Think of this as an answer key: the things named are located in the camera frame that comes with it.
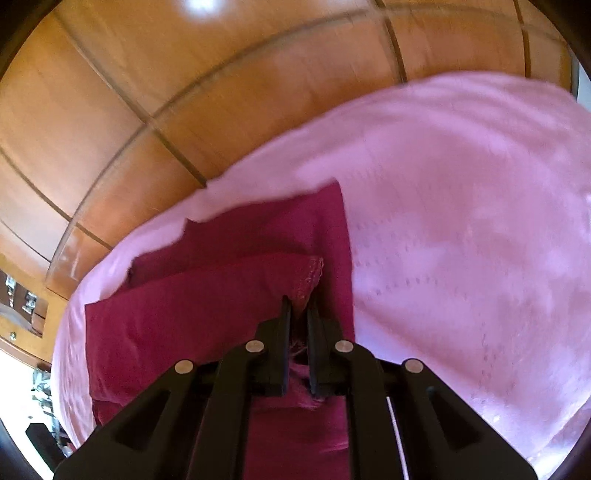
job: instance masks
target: metal screw head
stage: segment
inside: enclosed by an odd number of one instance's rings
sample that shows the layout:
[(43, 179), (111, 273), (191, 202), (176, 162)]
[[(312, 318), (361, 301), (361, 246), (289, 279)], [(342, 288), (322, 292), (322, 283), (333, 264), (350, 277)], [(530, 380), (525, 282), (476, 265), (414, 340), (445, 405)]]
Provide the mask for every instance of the metal screw head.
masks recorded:
[(193, 362), (191, 360), (181, 360), (174, 366), (174, 371), (180, 375), (188, 374), (193, 370)]
[(335, 343), (335, 350), (340, 353), (350, 353), (353, 351), (353, 344), (348, 340), (339, 340)]
[(265, 348), (265, 344), (260, 340), (251, 340), (246, 344), (246, 350), (250, 353), (262, 352)]
[(412, 374), (421, 373), (423, 371), (423, 367), (423, 362), (416, 360), (415, 358), (407, 360), (404, 364), (404, 368), (406, 368), (407, 371), (411, 372)]

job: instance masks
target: pink bedsheet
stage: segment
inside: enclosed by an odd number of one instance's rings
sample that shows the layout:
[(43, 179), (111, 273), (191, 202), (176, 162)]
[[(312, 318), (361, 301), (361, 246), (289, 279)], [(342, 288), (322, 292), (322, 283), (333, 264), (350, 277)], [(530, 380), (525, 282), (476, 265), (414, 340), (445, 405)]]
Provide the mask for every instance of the pink bedsheet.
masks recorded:
[(141, 226), (81, 282), (53, 392), (76, 445), (94, 422), (84, 305), (185, 218), (341, 185), (357, 341), (416, 356), (546, 478), (591, 411), (591, 115), (552, 85), (457, 73), (342, 105)]

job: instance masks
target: dark pink towel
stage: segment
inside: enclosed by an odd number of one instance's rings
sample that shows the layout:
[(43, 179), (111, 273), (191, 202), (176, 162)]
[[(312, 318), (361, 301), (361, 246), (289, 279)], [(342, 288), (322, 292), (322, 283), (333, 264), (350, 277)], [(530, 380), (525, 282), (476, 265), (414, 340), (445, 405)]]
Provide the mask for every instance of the dark pink towel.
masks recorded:
[[(285, 294), (299, 313), (317, 287), (322, 313), (353, 339), (351, 270), (337, 184), (188, 222), (178, 243), (134, 261), (116, 295), (86, 307), (95, 417), (108, 421), (181, 358), (220, 359), (275, 317)], [(253, 402), (246, 479), (348, 478), (344, 402), (311, 398), (307, 379), (292, 364), (285, 397)]]

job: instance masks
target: pink fabric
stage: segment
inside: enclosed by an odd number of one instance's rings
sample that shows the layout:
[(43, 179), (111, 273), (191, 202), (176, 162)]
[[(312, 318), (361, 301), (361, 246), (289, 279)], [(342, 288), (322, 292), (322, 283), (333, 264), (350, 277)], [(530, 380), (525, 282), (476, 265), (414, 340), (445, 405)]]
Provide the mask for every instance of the pink fabric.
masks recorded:
[[(111, 298), (86, 306), (93, 411), (107, 423), (179, 359), (220, 360), (293, 305), (291, 355), (306, 344), (311, 292), (321, 314), (353, 338), (351, 253), (339, 185), (188, 222), (169, 247), (136, 258)], [(254, 398), (245, 479), (349, 477), (343, 398), (315, 400), (309, 372), (290, 364), (287, 395)]]
[(56, 342), (60, 420), (78, 445), (92, 431), (84, 305), (112, 295), (133, 257), (177, 240), (185, 218), (336, 178), (357, 341), (390, 361), (423, 358), (548, 477), (589, 419), (590, 131), (565, 91), (466, 72), (376, 92), (271, 141), (82, 281)]

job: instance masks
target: wooden panel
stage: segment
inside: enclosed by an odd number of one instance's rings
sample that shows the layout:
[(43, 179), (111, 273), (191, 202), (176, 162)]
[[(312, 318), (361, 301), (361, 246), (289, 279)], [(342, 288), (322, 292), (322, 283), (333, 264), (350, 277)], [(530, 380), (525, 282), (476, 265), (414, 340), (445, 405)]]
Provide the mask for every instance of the wooden panel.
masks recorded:
[(35, 29), (0, 82), (0, 144), (70, 216), (139, 125), (52, 15)]
[(0, 154), (0, 219), (46, 259), (56, 251), (67, 220), (51, 208)]
[(223, 72), (164, 118), (169, 139), (213, 178), (268, 140), (395, 83), (379, 24), (323, 27)]
[(570, 91), (572, 66), (566, 45), (533, 32), (529, 32), (528, 36), (531, 77), (552, 82)]
[(0, 336), (0, 350), (15, 358), (19, 362), (28, 365), (29, 367), (41, 368), (45, 371), (49, 371), (51, 368), (51, 363), (42, 360), (41, 358), (32, 355), (29, 352), (26, 352), (2, 336)]
[(49, 262), (45, 258), (28, 247), (2, 222), (0, 222), (0, 257), (9, 258), (21, 270), (38, 280), (45, 278), (49, 268)]
[(69, 299), (84, 276), (108, 253), (103, 245), (74, 228), (61, 255), (52, 265), (47, 288)]
[(141, 135), (103, 178), (79, 223), (110, 245), (200, 187), (151, 133)]
[(521, 10), (524, 24), (533, 25), (554, 38), (559, 40), (562, 39), (560, 32), (554, 24), (548, 19), (548, 17), (534, 7), (531, 2), (528, 0), (517, 0), (517, 3), (519, 5), (519, 10)]
[[(66, 309), (67, 302), (47, 290), (43, 286), (42, 280), (29, 275), (29, 273), (21, 268), (21, 264), (17, 264), (12, 258), (9, 259), (4, 255), (0, 255), (0, 270), (14, 277), (18, 283), (23, 285), (27, 290), (35, 293), (40, 299), (47, 301), (48, 304), (42, 338), (24, 329), (15, 327), (13, 323), (0, 317), (0, 349), (29, 365), (35, 365), (37, 363), (35, 358), (51, 363), (57, 329)], [(17, 334), (16, 341), (10, 340), (11, 332)]]
[(59, 14), (126, 93), (153, 113), (237, 52), (366, 0), (65, 0)]
[(409, 80), (457, 70), (525, 75), (518, 24), (478, 12), (416, 11), (391, 20)]
[(517, 10), (513, 0), (384, 0), (385, 5), (453, 5), (454, 7), (480, 8), (506, 15), (517, 20)]
[(31, 317), (31, 326), (34, 330), (41, 332), (41, 334), (43, 334), (43, 329), (45, 327), (45, 317), (33, 313), (33, 316)]

